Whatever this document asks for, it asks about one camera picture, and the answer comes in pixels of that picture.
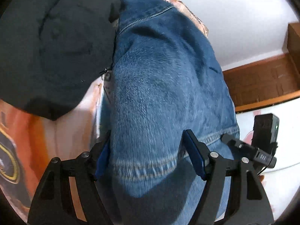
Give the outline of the blue denim jacket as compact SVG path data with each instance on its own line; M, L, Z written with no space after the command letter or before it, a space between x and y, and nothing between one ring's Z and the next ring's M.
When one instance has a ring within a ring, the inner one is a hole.
M210 42L165 0L121 0L112 82L108 173L123 224L188 224L206 183L183 131L225 158L220 137L239 136Z

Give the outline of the comic print bed sheet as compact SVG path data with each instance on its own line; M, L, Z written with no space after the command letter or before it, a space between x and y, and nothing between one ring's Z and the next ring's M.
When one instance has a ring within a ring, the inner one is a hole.
M188 17L207 38L205 25L181 0L165 1ZM112 102L112 70L119 17L113 23L116 33L112 64L104 73L111 75L110 103ZM52 159L58 157L60 160L67 160L81 157L84 151L89 150L94 126L101 122L96 112L103 109L103 105L99 102L105 84L102 79L103 75L91 83L83 99L73 110L56 120L28 113L1 99L1 187L13 201L14 206L26 212L28 218L33 216L33 201L38 183L46 167L52 165ZM112 106L106 117L110 130L111 109ZM99 205L107 209L110 219L122 222L108 169L109 164L105 174L98 180L102 185L104 198L99 201Z

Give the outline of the black folded garment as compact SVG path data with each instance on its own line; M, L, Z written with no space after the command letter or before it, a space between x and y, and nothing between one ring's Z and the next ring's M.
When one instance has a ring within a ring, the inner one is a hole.
M1 16L1 99L56 120L112 64L121 0L11 0Z

